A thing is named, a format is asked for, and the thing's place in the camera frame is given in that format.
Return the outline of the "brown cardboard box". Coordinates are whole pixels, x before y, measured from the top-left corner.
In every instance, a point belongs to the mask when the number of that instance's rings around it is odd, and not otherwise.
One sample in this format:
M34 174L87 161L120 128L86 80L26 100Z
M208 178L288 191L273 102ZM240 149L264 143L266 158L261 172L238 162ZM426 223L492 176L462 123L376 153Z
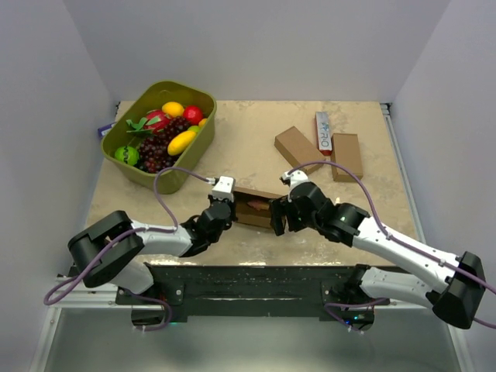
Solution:
M233 194L238 223L272 230L270 226L270 209L268 211L257 211L248 206L247 202L251 200L262 200L270 204L270 200L281 198L281 195L239 186L234 187Z

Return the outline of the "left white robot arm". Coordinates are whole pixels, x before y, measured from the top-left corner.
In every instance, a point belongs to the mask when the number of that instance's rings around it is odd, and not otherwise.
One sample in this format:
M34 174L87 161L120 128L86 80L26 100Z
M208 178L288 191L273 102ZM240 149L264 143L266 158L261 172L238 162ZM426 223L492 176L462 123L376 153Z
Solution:
M234 197L208 197L210 206L176 229L133 221L116 211L78 233L68 249L88 288L112 283L129 289L143 304L160 297L160 285L150 269L134 260L139 255L193 257L217 243L236 220Z

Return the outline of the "pink toy ice cream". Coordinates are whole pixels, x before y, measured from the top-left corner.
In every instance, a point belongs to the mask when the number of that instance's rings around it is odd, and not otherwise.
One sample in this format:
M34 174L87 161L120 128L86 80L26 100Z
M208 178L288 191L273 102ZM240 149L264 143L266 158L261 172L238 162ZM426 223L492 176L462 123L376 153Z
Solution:
M270 209L270 204L262 200L251 200L247 202L247 205L257 211L268 211Z

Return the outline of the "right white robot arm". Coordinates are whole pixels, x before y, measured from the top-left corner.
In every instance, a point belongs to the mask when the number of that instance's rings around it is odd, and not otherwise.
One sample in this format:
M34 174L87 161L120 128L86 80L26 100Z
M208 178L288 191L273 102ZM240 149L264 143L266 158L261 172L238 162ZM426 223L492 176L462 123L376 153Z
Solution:
M367 299L394 299L429 308L445 323L469 329L484 296L484 268L479 256L447 253L377 222L350 203L333 203L310 180L283 178L289 188L270 203L276 235L313 229L330 242L363 250L395 264L399 273L360 267L344 284L345 298L361 305Z

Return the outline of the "green plastic basket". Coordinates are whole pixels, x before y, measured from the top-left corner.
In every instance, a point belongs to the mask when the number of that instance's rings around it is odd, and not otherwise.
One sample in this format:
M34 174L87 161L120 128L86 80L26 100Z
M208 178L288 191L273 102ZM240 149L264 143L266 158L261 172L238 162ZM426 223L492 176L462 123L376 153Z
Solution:
M161 194L179 190L212 143L215 99L173 81L150 86L104 135L101 148L130 181Z

